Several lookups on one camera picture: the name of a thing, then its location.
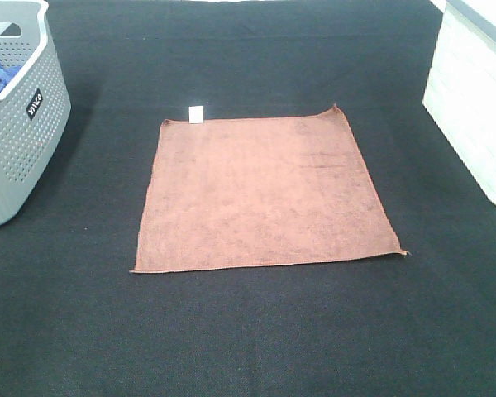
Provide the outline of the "brown microfibre towel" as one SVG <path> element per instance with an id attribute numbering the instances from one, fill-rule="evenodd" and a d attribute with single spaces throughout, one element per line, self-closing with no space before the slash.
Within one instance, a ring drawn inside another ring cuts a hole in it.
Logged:
<path id="1" fill-rule="evenodd" d="M 162 122 L 136 273 L 401 252 L 339 108 L 312 116 Z"/>

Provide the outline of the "white towel care label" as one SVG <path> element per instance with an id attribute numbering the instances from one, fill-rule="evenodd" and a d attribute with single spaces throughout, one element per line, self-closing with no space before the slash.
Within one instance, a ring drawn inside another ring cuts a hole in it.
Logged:
<path id="1" fill-rule="evenodd" d="M 190 124 L 201 124 L 204 121 L 204 108 L 202 105 L 188 108 L 188 122 Z"/>

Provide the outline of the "grey perforated laundry basket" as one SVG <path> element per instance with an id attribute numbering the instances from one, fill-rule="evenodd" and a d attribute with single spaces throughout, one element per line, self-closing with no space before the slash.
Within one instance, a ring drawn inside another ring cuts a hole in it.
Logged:
<path id="1" fill-rule="evenodd" d="M 0 226 L 13 218 L 49 163 L 71 103 L 46 1 L 0 1 Z"/>

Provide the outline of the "white storage bin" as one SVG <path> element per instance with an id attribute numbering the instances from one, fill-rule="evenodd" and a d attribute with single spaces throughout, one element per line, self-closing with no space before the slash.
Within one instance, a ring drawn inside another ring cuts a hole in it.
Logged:
<path id="1" fill-rule="evenodd" d="M 446 1 L 422 104 L 496 206 L 496 1 Z"/>

